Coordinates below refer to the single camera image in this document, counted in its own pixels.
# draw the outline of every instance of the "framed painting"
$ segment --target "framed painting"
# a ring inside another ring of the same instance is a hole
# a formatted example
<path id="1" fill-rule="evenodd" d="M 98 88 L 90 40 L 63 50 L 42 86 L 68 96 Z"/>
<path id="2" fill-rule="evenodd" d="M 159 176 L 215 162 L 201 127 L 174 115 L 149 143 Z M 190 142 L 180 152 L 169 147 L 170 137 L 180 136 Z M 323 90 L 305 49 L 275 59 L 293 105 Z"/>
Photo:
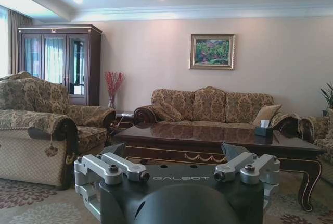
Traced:
<path id="1" fill-rule="evenodd" d="M 235 34 L 192 34 L 190 69 L 235 69 Z"/>

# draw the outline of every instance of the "silver metal mount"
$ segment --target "silver metal mount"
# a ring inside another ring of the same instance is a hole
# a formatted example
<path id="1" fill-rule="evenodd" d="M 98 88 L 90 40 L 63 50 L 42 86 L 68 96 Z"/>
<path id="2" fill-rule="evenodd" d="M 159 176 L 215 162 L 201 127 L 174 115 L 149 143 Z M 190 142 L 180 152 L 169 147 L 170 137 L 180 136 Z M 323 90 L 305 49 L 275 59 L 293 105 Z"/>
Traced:
<path id="1" fill-rule="evenodd" d="M 104 180 L 105 184 L 117 185 L 123 174 L 130 181 L 146 182 L 149 173 L 141 164 L 132 163 L 111 152 L 79 156 L 74 162 L 75 191 L 83 196 L 85 207 L 100 221 L 100 203 L 90 183 Z"/>
<path id="2" fill-rule="evenodd" d="M 244 184 L 254 185 L 259 181 L 264 183 L 264 210 L 270 203 L 271 197 L 278 191 L 280 161 L 273 155 L 264 154 L 257 157 L 256 154 L 243 152 L 225 164 L 219 164 L 215 168 L 216 181 L 233 181 L 237 173 Z"/>

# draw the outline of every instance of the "coffee table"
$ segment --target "coffee table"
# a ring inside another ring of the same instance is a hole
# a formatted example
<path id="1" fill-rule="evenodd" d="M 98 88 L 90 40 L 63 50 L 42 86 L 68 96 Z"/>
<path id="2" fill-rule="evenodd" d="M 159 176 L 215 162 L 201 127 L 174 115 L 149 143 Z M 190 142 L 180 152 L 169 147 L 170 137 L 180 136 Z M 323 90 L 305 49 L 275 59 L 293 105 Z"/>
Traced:
<path id="1" fill-rule="evenodd" d="M 280 160 L 282 171 L 299 172 L 303 180 L 298 201 L 312 211 L 311 193 L 320 178 L 317 159 L 325 150 L 299 138 L 286 138 L 274 131 L 272 138 L 254 135 L 254 129 L 221 128 L 164 123 L 140 123 L 115 135 L 126 142 L 124 157 L 191 164 L 220 164 L 226 160 L 223 142 L 240 145 L 257 155 L 271 154 Z"/>

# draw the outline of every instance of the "wall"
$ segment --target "wall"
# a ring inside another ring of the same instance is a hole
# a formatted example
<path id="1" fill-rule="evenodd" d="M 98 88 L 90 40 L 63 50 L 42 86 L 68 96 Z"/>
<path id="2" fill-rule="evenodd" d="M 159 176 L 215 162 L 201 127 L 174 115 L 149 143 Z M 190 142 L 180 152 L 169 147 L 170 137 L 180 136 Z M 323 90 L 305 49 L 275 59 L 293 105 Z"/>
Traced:
<path id="1" fill-rule="evenodd" d="M 122 71 L 118 110 L 150 104 L 156 88 L 272 94 L 283 111 L 317 115 L 326 108 L 319 88 L 333 81 L 333 17 L 90 22 L 103 30 L 103 74 Z M 190 70 L 192 33 L 236 33 L 236 70 Z"/>

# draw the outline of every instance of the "side table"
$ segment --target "side table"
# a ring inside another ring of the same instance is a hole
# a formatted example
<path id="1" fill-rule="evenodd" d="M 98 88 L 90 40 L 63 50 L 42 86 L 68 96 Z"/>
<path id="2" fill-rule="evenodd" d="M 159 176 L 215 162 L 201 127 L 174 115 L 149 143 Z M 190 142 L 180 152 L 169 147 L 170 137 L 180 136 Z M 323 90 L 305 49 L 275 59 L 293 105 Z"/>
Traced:
<path id="1" fill-rule="evenodd" d="M 134 125 L 133 111 L 117 111 L 116 119 L 111 124 L 111 136 Z"/>

